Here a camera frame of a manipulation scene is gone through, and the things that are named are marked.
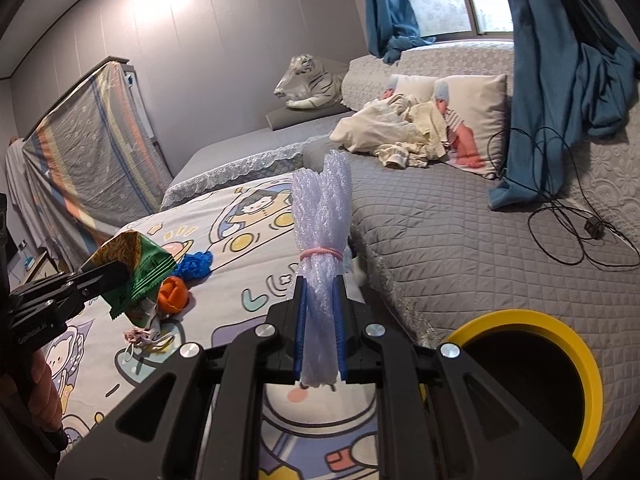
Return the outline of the left hand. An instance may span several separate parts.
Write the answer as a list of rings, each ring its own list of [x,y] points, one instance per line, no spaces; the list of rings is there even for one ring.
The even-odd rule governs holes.
[[[1,406],[2,408],[20,408],[26,406],[32,423],[47,432],[57,432],[62,424],[62,406],[54,383],[52,373],[41,350],[32,355],[30,363],[32,376],[32,393],[24,403],[18,393],[20,389],[9,375],[1,376]]]

